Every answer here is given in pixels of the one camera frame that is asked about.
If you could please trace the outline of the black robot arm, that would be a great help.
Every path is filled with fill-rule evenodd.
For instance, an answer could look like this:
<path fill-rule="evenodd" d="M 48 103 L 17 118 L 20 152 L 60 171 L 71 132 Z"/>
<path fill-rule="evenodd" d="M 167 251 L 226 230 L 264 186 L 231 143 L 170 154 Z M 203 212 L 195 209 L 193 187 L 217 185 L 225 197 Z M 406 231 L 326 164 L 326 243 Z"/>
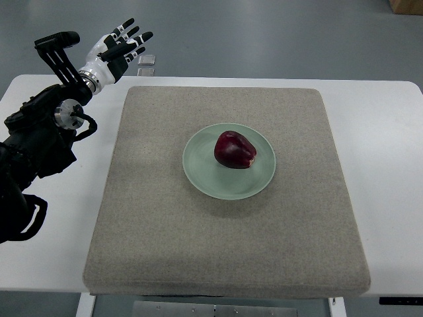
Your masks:
<path fill-rule="evenodd" d="M 1 242 L 29 240 L 39 232 L 48 203 L 24 190 L 35 178 L 60 173 L 75 162 L 73 143 L 97 129 L 82 109 L 93 97 L 91 89 L 64 52 L 79 41 L 78 33 L 67 31 L 34 43 L 61 83 L 31 97 L 5 120 L 9 136 L 1 142 Z"/>

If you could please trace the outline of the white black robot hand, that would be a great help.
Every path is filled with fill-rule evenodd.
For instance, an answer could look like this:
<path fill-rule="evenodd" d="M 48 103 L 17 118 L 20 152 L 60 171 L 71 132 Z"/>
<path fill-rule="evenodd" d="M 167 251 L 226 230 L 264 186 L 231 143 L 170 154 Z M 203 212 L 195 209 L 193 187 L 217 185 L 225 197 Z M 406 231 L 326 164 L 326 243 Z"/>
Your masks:
<path fill-rule="evenodd" d="M 139 33 L 139 26 L 130 18 L 105 34 L 86 56 L 79 74 L 90 90 L 97 94 L 105 86 L 117 83 L 128 65 L 145 51 L 144 44 L 153 37 L 148 31 Z"/>

